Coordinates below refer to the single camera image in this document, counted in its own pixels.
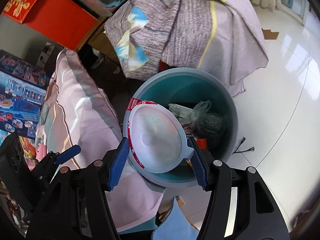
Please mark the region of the white instant noodle cup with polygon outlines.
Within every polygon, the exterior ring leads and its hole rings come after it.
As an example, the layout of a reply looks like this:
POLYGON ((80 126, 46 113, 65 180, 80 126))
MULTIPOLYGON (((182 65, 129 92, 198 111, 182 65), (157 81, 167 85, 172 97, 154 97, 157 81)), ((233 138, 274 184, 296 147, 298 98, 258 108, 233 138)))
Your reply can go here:
POLYGON ((194 155, 177 118, 152 101, 141 101, 133 107, 127 136, 135 162, 151 173, 169 172, 194 155))

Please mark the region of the red cola can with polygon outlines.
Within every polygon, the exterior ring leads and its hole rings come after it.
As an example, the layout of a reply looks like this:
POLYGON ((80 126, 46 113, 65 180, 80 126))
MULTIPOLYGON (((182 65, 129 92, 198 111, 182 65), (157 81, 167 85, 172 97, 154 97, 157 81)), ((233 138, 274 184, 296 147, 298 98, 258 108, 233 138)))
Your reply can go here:
POLYGON ((201 150, 208 150, 207 139, 196 139, 196 143, 201 150))

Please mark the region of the clear green snack wrapper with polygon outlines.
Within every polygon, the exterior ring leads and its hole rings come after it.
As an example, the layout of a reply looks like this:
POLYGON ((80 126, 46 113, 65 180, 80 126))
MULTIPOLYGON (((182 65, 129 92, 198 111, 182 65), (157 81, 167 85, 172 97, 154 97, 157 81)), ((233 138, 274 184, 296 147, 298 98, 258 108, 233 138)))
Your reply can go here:
POLYGON ((177 118, 185 134, 196 138, 218 137, 225 130, 225 117, 211 111, 210 100, 200 101, 194 108, 176 103, 169 104, 169 111, 177 118))

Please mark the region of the teal plastic trash bin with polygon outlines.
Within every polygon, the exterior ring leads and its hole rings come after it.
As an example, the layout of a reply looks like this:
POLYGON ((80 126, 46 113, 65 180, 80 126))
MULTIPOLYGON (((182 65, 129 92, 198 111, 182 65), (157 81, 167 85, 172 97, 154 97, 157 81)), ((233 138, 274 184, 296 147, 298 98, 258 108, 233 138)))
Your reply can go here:
MULTIPOLYGON (((234 151, 238 133, 238 115, 231 95, 214 76, 199 69, 175 68, 163 71, 145 81, 131 98, 124 115, 123 136, 127 137, 127 123, 133 107, 141 101, 152 101, 165 108, 170 103, 194 106, 210 100, 211 110, 225 117, 225 130, 216 139, 208 142, 208 151, 214 159, 227 162, 234 151)), ((150 182, 162 187, 184 188, 197 185, 193 169, 180 163, 166 173, 148 172, 135 162, 131 149, 130 163, 150 182)))

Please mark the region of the pink striped bed cover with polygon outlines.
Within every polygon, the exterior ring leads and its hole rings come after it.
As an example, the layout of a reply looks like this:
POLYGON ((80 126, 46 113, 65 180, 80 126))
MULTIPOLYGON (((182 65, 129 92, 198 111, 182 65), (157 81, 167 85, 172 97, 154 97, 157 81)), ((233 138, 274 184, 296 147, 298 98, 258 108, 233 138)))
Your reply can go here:
MULTIPOLYGON (((78 54, 62 50, 42 106, 36 149, 63 152, 79 145, 80 154, 65 163, 76 170, 117 148, 122 137, 116 111, 106 94, 89 76, 78 54)), ((163 191, 126 161, 119 184, 106 194, 117 231, 125 234, 157 229, 156 213, 163 191)))

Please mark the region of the blue toy playset box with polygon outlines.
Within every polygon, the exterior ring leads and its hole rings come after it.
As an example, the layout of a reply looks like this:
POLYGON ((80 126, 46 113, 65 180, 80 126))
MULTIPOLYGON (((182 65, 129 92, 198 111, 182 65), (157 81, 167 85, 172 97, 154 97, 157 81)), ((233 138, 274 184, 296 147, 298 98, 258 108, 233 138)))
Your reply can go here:
POLYGON ((46 71, 1 50, 1 132, 35 139, 49 79, 46 71))

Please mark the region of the red cardboard gift box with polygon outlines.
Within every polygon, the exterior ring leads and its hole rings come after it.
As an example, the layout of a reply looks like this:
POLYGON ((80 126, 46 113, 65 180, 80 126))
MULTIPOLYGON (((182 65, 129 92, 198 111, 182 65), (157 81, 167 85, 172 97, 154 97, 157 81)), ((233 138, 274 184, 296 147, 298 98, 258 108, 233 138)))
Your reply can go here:
POLYGON ((1 0, 1 14, 71 50, 79 50, 100 23, 73 0, 1 0))

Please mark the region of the grey purple draped blanket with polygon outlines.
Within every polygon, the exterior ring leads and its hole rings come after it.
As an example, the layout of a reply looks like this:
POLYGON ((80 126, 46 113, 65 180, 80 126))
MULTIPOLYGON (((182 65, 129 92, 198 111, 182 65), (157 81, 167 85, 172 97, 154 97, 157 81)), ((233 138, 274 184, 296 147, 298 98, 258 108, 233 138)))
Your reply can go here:
POLYGON ((147 80, 170 67, 200 69, 232 96, 268 56, 249 0, 129 0, 105 23, 126 77, 147 80))

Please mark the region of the cardboard scrap on floor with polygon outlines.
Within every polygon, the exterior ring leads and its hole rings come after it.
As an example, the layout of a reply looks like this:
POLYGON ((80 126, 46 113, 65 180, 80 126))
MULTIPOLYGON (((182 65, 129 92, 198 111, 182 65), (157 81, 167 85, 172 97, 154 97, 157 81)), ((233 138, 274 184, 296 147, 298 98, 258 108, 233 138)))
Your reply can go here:
POLYGON ((272 31, 271 29, 262 29, 265 40, 276 40, 279 32, 272 31))

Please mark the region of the wall power socket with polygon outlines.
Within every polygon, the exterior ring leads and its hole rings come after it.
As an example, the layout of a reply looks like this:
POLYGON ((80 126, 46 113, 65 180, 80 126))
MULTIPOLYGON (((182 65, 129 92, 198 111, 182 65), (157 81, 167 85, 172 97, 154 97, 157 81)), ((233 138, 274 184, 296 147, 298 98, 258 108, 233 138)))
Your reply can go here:
POLYGON ((43 68, 48 64, 48 60, 51 57, 56 45, 50 42, 46 42, 46 45, 43 47, 36 65, 40 68, 43 68))

